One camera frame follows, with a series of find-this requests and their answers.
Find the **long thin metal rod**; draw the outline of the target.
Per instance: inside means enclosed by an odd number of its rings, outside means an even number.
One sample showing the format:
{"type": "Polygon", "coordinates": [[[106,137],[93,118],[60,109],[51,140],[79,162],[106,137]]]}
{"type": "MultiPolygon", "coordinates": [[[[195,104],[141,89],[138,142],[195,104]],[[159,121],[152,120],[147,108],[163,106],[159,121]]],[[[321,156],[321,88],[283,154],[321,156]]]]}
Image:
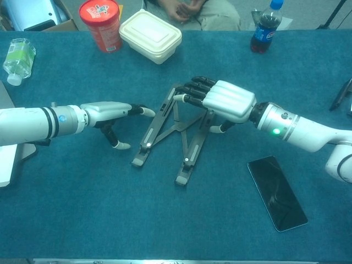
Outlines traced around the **long thin metal rod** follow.
{"type": "Polygon", "coordinates": [[[320,264],[306,261],[230,261],[230,260],[94,260],[64,258],[34,258],[33,264],[320,264]]]}

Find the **black folding laptop stand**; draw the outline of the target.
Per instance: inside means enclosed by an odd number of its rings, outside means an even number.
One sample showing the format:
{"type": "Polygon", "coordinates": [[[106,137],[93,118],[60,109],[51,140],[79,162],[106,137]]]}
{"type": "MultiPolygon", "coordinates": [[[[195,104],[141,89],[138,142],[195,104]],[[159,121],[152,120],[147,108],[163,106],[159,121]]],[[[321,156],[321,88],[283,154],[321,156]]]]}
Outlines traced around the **black folding laptop stand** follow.
{"type": "Polygon", "coordinates": [[[177,131],[181,135],[183,161],[175,183],[185,186],[194,170],[215,115],[210,111],[203,111],[193,119],[182,122],[179,118],[178,103],[173,99],[179,93],[177,87],[177,85],[173,85],[168,91],[160,109],[141,139],[140,148],[131,163],[136,167],[142,167],[151,150],[171,133],[177,131]],[[186,130],[197,122],[200,123],[199,128],[191,142],[188,142],[186,130]]]}

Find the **orange snack canister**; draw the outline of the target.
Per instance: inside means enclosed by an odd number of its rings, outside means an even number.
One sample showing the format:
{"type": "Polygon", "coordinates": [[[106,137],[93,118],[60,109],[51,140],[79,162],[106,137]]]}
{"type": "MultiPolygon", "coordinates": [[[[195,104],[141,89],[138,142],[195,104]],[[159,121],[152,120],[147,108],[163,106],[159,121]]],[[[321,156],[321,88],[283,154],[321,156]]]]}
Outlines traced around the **orange snack canister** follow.
{"type": "Polygon", "coordinates": [[[111,53],[121,48],[120,7],[115,0],[87,0],[80,6],[79,16],[101,51],[111,53]]]}

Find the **seated person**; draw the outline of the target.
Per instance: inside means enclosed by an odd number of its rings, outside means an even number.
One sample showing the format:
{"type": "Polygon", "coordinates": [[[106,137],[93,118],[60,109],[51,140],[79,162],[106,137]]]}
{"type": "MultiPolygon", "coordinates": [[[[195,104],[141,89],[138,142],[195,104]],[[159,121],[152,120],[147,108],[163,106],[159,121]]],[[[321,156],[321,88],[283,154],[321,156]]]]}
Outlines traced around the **seated person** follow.
{"type": "Polygon", "coordinates": [[[239,31],[240,16],[228,0],[144,0],[145,9],[181,31],[239,31]]]}

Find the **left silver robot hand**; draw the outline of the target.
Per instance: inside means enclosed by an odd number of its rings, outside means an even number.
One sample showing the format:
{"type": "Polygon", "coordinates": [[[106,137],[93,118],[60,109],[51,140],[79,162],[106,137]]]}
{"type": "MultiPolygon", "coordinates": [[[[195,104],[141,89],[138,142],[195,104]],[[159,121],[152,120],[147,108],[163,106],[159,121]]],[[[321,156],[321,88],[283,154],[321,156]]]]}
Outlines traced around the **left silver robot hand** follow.
{"type": "Polygon", "coordinates": [[[127,150],[131,148],[130,144],[119,141],[113,131],[112,126],[117,119],[134,115],[153,118],[156,115],[153,110],[142,104],[129,104],[114,101],[86,103],[82,104],[80,108],[87,114],[87,125],[100,129],[110,145],[117,150],[127,150]]]}

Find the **cream lidded food container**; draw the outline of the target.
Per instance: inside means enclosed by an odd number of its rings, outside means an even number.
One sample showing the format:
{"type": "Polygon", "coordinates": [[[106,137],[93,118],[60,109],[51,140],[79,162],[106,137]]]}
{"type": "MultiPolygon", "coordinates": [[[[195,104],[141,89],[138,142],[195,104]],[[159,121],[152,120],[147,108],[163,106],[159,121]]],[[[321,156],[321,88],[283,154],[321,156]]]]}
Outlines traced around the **cream lidded food container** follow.
{"type": "Polygon", "coordinates": [[[140,9],[120,25],[128,45],[156,64],[164,63],[182,42],[182,32],[152,13],[140,9]]]}

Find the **clear water bottle green label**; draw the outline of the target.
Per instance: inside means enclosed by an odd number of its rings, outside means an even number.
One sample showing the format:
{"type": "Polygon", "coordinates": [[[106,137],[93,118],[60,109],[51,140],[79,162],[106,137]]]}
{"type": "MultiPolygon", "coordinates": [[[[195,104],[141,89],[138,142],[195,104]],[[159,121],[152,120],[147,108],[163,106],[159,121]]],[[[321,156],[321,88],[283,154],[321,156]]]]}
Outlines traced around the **clear water bottle green label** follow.
{"type": "Polygon", "coordinates": [[[13,86],[21,85],[24,79],[31,76],[36,49],[27,38],[12,39],[3,63],[8,74],[7,82],[13,86]]]}

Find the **black smartphone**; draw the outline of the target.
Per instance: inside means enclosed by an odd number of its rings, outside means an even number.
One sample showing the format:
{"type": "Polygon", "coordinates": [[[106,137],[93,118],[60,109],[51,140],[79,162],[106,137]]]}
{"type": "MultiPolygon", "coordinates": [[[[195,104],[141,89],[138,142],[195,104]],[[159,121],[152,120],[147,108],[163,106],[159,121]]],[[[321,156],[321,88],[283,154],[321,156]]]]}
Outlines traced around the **black smartphone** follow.
{"type": "Polygon", "coordinates": [[[288,231],[308,223],[308,218],[274,156],[247,163],[261,200],[278,232],[288,231]]]}

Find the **black tripod leg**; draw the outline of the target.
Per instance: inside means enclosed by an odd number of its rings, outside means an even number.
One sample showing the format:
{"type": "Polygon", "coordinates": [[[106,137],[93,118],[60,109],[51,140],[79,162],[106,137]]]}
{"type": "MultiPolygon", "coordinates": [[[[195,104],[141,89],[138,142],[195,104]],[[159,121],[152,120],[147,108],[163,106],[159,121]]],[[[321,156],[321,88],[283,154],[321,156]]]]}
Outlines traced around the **black tripod leg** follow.
{"type": "Polygon", "coordinates": [[[329,18],[327,19],[327,21],[324,24],[319,25],[316,29],[329,29],[331,22],[336,17],[336,15],[341,10],[342,6],[346,3],[346,1],[347,0],[340,0],[331,15],[329,16],[329,18]]]}

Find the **black flat device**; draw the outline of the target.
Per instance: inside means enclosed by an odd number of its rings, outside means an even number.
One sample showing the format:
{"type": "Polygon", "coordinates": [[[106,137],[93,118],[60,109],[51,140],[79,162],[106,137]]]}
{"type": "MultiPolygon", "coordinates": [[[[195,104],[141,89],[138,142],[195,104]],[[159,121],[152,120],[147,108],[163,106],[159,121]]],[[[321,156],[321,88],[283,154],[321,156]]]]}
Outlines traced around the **black flat device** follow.
{"type": "Polygon", "coordinates": [[[352,78],[349,79],[343,86],[342,88],[339,90],[338,94],[336,95],[335,99],[333,100],[329,111],[333,111],[335,109],[337,109],[342,100],[347,96],[347,94],[352,93],[352,78]]]}

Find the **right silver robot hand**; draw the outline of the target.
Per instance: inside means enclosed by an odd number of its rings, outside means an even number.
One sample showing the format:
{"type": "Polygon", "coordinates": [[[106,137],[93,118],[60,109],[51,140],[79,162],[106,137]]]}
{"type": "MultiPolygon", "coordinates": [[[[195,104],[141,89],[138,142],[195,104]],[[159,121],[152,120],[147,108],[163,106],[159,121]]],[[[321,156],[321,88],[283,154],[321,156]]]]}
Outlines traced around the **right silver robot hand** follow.
{"type": "Polygon", "coordinates": [[[249,120],[256,104],[255,94],[229,82],[214,81],[205,76],[195,76],[190,82],[175,89],[173,99],[204,108],[225,121],[209,128],[212,133],[223,134],[235,124],[249,120]]]}

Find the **blue felt table cloth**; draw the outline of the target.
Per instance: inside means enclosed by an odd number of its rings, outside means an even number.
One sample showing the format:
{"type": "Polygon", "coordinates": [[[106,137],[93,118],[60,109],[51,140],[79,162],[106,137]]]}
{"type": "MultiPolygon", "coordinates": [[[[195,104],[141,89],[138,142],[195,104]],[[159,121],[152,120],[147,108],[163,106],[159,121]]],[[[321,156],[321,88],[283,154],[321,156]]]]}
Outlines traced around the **blue felt table cloth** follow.
{"type": "MultiPolygon", "coordinates": [[[[101,52],[86,31],[0,32],[2,63],[12,39],[36,48],[32,76],[7,85],[18,107],[99,101],[157,109],[173,84],[194,76],[225,80],[321,124],[352,129],[350,100],[329,111],[352,78],[352,30],[279,31],[264,54],[247,31],[186,31],[157,65],[128,45],[101,52]]],[[[131,165],[150,124],[118,120],[131,144],[113,149],[94,128],[57,137],[18,166],[0,188],[0,258],[352,261],[352,184],[325,172],[333,146],[306,152],[251,123],[210,134],[187,186],[174,182],[182,162],[180,135],[131,165]],[[308,223],[276,231],[247,168],[274,156],[308,223]]]]}

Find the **cola bottle blue label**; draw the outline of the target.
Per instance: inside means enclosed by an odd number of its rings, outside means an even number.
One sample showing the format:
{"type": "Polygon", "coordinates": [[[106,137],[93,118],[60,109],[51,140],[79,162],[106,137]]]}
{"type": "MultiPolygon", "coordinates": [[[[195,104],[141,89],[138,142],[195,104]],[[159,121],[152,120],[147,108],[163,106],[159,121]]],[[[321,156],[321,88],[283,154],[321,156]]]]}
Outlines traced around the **cola bottle blue label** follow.
{"type": "Polygon", "coordinates": [[[274,34],[282,22],[281,7],[284,0],[271,0],[260,15],[258,25],[251,38],[250,48],[255,53],[265,53],[272,43],[274,34]]]}

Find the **grey laptop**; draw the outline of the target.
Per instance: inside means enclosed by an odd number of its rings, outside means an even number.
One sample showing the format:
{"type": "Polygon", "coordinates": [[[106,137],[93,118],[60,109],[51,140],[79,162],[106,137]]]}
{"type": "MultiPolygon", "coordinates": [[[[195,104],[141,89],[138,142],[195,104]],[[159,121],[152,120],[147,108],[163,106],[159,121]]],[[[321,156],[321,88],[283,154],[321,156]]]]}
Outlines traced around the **grey laptop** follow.
{"type": "MultiPolygon", "coordinates": [[[[14,103],[4,84],[0,81],[0,110],[4,108],[14,108],[14,103]]],[[[13,161],[13,164],[18,164],[29,159],[36,152],[37,148],[34,144],[0,146],[0,162],[10,164],[13,161]]]]}

